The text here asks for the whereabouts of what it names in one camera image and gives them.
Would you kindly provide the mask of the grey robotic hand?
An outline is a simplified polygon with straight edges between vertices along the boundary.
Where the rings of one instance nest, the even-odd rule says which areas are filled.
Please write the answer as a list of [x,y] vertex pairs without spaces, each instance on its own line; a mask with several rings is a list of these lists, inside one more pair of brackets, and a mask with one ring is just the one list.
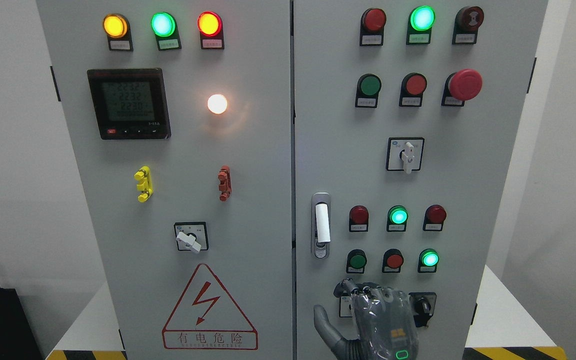
[[408,294],[372,282],[345,278],[333,294],[350,297],[358,338],[349,340],[330,323],[322,305],[313,306],[315,330],[338,360],[415,360],[418,331]]

